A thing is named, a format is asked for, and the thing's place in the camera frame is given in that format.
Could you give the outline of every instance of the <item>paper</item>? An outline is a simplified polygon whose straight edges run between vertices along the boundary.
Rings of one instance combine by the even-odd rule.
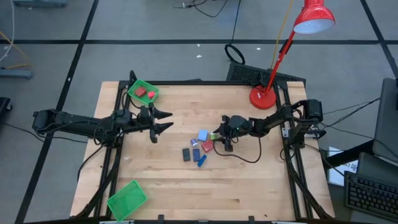
[[[334,147],[329,147],[329,156],[333,156],[335,154],[339,154],[340,152],[335,152],[339,151],[340,149],[336,149]],[[353,161],[349,162],[346,164],[343,164],[341,166],[336,167],[336,169],[344,174],[344,171],[350,171],[356,173],[356,168],[358,166],[358,161]],[[337,171],[334,169],[329,169],[328,170],[328,182],[331,184],[339,185],[339,186],[344,186],[344,177],[340,175]]]

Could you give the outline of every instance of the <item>white cable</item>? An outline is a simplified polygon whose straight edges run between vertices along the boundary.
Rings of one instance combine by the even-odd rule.
[[[8,52],[11,50],[12,45],[14,44],[14,34],[15,34],[15,16],[14,16],[14,3],[10,0],[11,9],[12,9],[12,37],[11,37],[11,44],[8,47],[6,53],[0,58],[0,62],[7,56]]]

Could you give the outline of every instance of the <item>lamp shade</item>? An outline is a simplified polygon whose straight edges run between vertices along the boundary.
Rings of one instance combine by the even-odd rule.
[[[294,22],[298,34],[316,34],[335,25],[333,13],[323,6],[323,0],[305,0],[303,10]]]

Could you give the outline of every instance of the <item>light blue block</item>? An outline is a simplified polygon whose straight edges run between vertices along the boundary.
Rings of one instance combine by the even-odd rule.
[[[199,141],[206,141],[207,140],[207,130],[200,130],[198,134],[198,140]]]

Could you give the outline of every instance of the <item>red block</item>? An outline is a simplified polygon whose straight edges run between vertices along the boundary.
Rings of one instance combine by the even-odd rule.
[[[155,92],[154,91],[148,92],[148,97],[149,97],[149,99],[152,99],[153,97],[155,97]]]
[[[140,86],[139,88],[136,89],[136,95],[138,97],[144,96],[145,93],[147,93],[147,90],[144,87],[142,87],[142,86]]]
[[[205,150],[205,152],[208,152],[213,149],[213,141],[207,140],[201,145],[201,147],[203,148],[203,150]]]

